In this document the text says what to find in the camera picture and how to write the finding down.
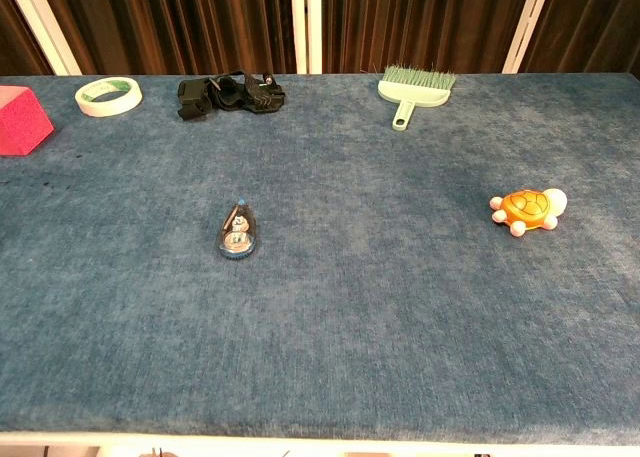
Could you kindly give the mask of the orange turtle toy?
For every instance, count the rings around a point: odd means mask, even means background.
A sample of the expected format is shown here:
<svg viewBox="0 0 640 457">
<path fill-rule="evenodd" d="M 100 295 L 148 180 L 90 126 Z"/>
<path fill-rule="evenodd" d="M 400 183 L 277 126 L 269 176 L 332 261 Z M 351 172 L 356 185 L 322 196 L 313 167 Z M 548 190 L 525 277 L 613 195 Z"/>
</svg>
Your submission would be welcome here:
<svg viewBox="0 0 640 457">
<path fill-rule="evenodd" d="M 544 191 L 523 189 L 504 197 L 494 196 L 489 201 L 492 220 L 509 227 L 514 237 L 522 237 L 527 231 L 542 228 L 554 230 L 558 217 L 566 209 L 568 198 L 558 188 Z"/>
</svg>

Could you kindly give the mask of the transparent correction tape dispenser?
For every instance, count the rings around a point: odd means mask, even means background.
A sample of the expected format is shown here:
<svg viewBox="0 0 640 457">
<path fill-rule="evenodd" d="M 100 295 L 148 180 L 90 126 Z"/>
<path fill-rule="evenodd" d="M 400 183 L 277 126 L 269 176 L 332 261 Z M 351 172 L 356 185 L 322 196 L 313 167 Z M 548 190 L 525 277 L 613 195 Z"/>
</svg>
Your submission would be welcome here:
<svg viewBox="0 0 640 457">
<path fill-rule="evenodd" d="M 244 199 L 231 209 L 218 234 L 218 249 L 227 259 L 248 257 L 257 245 L 257 223 L 253 211 Z"/>
</svg>

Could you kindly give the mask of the blue table cloth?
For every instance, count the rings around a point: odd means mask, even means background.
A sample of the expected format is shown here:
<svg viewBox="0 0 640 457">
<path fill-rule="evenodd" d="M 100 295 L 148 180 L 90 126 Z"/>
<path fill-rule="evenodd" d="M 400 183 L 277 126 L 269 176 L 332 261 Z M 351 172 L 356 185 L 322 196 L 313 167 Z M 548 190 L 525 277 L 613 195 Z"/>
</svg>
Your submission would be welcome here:
<svg viewBox="0 0 640 457">
<path fill-rule="evenodd" d="M 373 74 L 178 116 L 176 76 L 0 157 L 0 432 L 640 444 L 640 80 L 461 75 L 391 127 Z M 554 230 L 489 201 L 562 190 Z M 257 245 L 218 249 L 244 199 Z"/>
</svg>

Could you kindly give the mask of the green dustpan brush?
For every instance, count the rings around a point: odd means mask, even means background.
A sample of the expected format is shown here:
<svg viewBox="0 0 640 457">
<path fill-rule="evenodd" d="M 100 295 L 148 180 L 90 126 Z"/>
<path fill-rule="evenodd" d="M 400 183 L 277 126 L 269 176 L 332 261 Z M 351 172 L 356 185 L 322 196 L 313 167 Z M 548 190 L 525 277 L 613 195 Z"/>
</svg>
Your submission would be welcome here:
<svg viewBox="0 0 640 457">
<path fill-rule="evenodd" d="M 432 108 L 446 103 L 456 82 L 451 72 L 426 71 L 390 65 L 378 83 L 378 94 L 398 105 L 392 122 L 395 131 L 407 129 L 416 107 Z"/>
</svg>

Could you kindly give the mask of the dark brown curtain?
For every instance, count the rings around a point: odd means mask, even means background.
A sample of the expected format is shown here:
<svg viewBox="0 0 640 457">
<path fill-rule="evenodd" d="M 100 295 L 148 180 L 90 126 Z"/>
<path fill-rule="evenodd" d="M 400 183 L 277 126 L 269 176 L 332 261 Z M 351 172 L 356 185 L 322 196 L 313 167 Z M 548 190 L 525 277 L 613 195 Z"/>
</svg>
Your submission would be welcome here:
<svg viewBox="0 0 640 457">
<path fill-rule="evenodd" d="M 48 0 L 85 75 L 297 73 L 291 0 Z M 322 73 L 502 72 L 525 0 L 322 0 Z M 640 79 L 640 0 L 546 0 L 519 72 Z M 0 0 L 0 75 L 54 74 Z"/>
</svg>

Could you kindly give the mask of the white tape roll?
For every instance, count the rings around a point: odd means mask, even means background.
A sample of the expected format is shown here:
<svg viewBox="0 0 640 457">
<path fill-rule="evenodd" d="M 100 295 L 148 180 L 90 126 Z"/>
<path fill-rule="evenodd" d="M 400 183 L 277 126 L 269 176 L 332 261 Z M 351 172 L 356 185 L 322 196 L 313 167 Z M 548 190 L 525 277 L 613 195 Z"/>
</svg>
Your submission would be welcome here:
<svg viewBox="0 0 640 457">
<path fill-rule="evenodd" d="M 117 98 L 98 101 L 107 94 L 121 92 Z M 79 88 L 75 100 L 80 110 L 91 117 L 111 117 L 135 108 L 143 99 L 139 84 L 128 77 L 105 77 Z"/>
</svg>

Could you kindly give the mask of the pink foam block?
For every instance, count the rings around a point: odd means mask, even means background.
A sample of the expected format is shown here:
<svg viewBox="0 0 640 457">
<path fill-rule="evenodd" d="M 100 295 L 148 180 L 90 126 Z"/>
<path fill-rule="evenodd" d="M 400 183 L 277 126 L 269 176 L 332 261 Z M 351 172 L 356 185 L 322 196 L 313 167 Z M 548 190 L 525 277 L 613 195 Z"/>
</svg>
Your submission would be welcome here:
<svg viewBox="0 0 640 457">
<path fill-rule="evenodd" d="M 53 131 L 30 88 L 0 85 L 0 156 L 26 156 Z"/>
</svg>

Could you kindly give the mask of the white centre frame post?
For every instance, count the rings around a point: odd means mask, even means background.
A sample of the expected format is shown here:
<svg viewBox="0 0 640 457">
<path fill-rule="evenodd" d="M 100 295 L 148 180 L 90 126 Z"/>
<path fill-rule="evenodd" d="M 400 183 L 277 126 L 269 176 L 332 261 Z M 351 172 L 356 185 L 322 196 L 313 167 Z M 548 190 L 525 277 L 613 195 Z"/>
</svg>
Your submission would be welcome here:
<svg viewBox="0 0 640 457">
<path fill-rule="evenodd" d="M 298 74 L 321 74 L 322 0 L 291 0 L 294 49 Z"/>
</svg>

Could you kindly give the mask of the white slotted frame post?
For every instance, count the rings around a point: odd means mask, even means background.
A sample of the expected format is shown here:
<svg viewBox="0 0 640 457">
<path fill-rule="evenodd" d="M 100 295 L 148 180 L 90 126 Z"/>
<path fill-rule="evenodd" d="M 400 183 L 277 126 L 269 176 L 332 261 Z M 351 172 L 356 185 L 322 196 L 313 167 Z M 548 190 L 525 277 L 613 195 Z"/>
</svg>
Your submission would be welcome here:
<svg viewBox="0 0 640 457">
<path fill-rule="evenodd" d="M 525 0 L 502 68 L 503 74 L 516 74 L 519 72 L 545 1 Z"/>
</svg>

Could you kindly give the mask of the white slanted frame post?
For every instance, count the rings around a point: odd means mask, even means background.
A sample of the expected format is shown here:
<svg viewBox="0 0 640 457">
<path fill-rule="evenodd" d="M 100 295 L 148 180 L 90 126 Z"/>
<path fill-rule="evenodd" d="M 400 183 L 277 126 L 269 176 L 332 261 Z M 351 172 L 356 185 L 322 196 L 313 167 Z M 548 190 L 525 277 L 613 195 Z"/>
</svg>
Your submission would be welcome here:
<svg viewBox="0 0 640 457">
<path fill-rule="evenodd" d="M 49 65 L 58 76 L 82 71 L 48 0 L 15 0 Z"/>
</svg>

